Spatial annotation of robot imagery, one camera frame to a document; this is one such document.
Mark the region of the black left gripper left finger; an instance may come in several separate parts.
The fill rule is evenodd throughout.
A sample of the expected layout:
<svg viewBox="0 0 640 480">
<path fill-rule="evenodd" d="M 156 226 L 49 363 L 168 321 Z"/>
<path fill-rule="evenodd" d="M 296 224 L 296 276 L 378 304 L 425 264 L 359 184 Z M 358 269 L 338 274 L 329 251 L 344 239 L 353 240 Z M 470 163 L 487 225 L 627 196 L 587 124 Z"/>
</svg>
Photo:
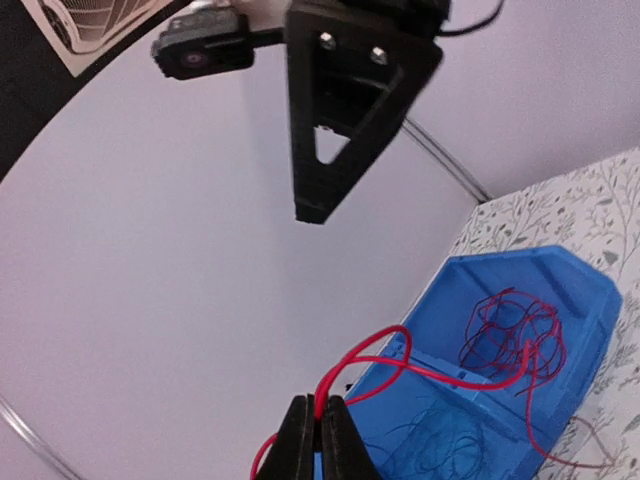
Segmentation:
<svg viewBox="0 0 640 480">
<path fill-rule="evenodd" d="M 293 398 L 279 430 L 259 448 L 254 478 L 310 480 L 314 478 L 314 396 Z"/>
</svg>

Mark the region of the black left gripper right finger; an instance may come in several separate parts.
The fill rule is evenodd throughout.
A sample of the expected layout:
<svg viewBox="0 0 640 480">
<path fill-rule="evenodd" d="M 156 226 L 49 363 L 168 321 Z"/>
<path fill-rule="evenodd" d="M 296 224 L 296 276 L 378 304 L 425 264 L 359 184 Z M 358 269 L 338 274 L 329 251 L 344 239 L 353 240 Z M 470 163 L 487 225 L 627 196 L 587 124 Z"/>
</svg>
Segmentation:
<svg viewBox="0 0 640 480">
<path fill-rule="evenodd" d="M 320 479 L 374 480 L 382 476 L 375 467 L 345 400 L 332 395 L 319 423 Z"/>
</svg>

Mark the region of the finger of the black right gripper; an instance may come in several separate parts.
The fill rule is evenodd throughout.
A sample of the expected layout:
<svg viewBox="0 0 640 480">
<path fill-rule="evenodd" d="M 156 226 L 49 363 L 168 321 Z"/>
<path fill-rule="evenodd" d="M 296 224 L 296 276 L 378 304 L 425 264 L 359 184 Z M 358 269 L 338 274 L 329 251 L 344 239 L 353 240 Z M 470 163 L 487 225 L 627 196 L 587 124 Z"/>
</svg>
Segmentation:
<svg viewBox="0 0 640 480">
<path fill-rule="evenodd" d="M 443 59 L 441 1 L 293 1 L 284 25 L 295 217 L 323 224 Z"/>
</svg>

